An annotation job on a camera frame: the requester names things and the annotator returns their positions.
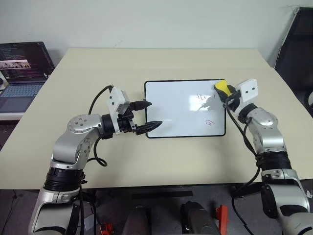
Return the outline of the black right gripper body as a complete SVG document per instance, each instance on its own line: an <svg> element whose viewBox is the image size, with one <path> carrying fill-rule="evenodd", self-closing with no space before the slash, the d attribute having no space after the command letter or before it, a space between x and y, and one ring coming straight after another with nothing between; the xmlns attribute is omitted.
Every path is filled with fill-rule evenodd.
<svg viewBox="0 0 313 235"><path fill-rule="evenodd" d="M240 105L240 97L241 92L239 90L236 90L234 93L232 93L225 99L224 101L225 108L235 111Z"/></svg>

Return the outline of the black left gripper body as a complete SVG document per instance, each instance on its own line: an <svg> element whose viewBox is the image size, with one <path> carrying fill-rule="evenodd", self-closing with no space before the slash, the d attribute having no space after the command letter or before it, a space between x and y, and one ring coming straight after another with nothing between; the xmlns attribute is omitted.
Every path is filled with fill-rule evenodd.
<svg viewBox="0 0 313 235"><path fill-rule="evenodd" d="M136 125L133 122L134 114L132 110L127 109L124 114L119 114L117 123L120 132L136 132Z"/></svg>

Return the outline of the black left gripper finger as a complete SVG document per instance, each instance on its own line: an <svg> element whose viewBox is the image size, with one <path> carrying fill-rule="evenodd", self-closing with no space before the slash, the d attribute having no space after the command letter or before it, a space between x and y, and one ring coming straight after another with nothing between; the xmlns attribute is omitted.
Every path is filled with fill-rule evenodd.
<svg viewBox="0 0 313 235"><path fill-rule="evenodd" d="M135 126L135 133L137 135L146 134L158 128L162 124L162 121L150 121L141 126Z"/></svg>
<svg viewBox="0 0 313 235"><path fill-rule="evenodd" d="M143 110L146 109L147 107L149 107L152 103L144 100L141 101L134 101L134 102L130 102L129 103L129 108L132 111L139 111L139 110Z"/></svg>

